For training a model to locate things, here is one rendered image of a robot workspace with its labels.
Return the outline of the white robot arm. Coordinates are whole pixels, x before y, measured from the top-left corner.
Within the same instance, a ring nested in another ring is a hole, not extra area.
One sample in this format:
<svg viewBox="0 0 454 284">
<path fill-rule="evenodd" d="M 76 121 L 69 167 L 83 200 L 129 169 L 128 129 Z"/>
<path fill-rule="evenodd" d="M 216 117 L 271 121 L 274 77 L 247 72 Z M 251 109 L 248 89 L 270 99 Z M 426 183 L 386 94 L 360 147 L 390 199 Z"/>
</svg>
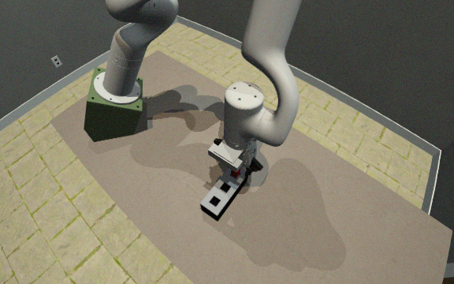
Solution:
<svg viewBox="0 0 454 284">
<path fill-rule="evenodd" d="M 299 91 L 285 48 L 301 2 L 252 2 L 241 54 L 270 79 L 278 104 L 276 110 L 264 106 L 262 89 L 250 82 L 236 82 L 225 90 L 224 140 L 218 146 L 213 144 L 208 155 L 236 173 L 243 163 L 238 157 L 252 141 L 282 145 L 296 118 Z M 109 103 L 126 105 L 140 97 L 135 80 L 143 57 L 150 42 L 175 21 L 178 1 L 106 0 L 106 8 L 113 18 L 129 24 L 114 33 L 106 71 L 95 78 L 94 90 Z"/>
</svg>

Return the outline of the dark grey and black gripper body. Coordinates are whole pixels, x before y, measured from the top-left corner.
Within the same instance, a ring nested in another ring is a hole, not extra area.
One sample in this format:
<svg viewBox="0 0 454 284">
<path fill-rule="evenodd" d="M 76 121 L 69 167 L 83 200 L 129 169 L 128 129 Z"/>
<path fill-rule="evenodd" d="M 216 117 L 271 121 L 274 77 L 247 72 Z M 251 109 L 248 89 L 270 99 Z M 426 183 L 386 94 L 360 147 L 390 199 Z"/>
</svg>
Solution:
<svg viewBox="0 0 454 284">
<path fill-rule="evenodd" d="M 251 165 L 251 160 L 253 157 L 256 157 L 257 153 L 257 143 L 252 141 L 251 145 L 244 149 L 244 151 L 240 154 L 238 159 L 242 160 L 242 166 L 248 168 Z"/>
</svg>

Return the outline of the grey and red pin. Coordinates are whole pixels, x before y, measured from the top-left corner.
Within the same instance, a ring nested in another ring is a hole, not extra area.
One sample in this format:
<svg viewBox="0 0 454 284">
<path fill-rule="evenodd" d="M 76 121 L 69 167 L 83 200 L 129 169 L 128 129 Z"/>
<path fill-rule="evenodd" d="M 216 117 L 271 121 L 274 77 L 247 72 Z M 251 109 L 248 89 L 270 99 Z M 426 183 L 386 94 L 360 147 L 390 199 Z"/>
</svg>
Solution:
<svg viewBox="0 0 454 284">
<path fill-rule="evenodd" d="M 233 170 L 231 170 L 231 177 L 237 179 L 238 177 L 240 176 L 240 169 L 236 172 L 234 172 Z"/>
</svg>

